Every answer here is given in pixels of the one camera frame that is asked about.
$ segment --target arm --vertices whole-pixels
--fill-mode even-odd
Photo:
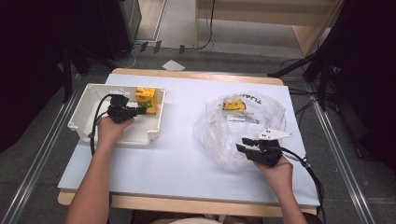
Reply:
[[[96,151],[70,204],[66,223],[106,223],[111,152],[123,130],[133,122],[134,119],[129,119],[116,124],[109,117],[100,120]]]
[[[291,179],[293,165],[286,160],[285,157],[281,157],[279,162],[273,167],[268,167],[257,162],[254,162],[254,164],[265,175],[271,189],[278,198],[280,208],[282,210],[283,221],[286,224],[306,223],[303,213],[293,194]]]

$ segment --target clear plastic bag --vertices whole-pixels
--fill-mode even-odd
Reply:
[[[239,167],[249,161],[236,150],[242,138],[255,139],[266,128],[284,131],[285,107],[269,96],[251,91],[226,95],[207,103],[194,125],[203,152],[223,167]]]

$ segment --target yellow block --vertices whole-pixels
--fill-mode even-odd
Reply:
[[[138,87],[135,97],[139,106],[147,108],[146,113],[157,114],[157,96],[154,88]]]

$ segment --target white plastic tray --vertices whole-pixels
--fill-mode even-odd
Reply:
[[[128,127],[119,141],[119,144],[125,145],[148,145],[160,135],[161,116],[163,113],[163,101],[165,96],[164,88],[154,88],[157,95],[158,112],[157,115],[138,115],[134,118],[134,124]],[[107,84],[88,84],[78,102],[76,110],[73,113],[67,127],[72,131],[76,131],[79,137],[89,142],[88,137],[92,131],[93,117],[100,101],[113,91],[123,94],[129,98],[128,106],[137,106],[134,96],[137,87],[133,86],[113,86]],[[107,97],[101,105],[99,115],[106,112],[110,105],[111,97]]]

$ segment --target yellow object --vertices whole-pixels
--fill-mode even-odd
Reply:
[[[157,95],[154,88],[138,87],[135,97],[137,104],[147,109],[147,114],[157,114]]]
[[[224,110],[245,110],[247,107],[240,99],[226,100],[223,105]]]

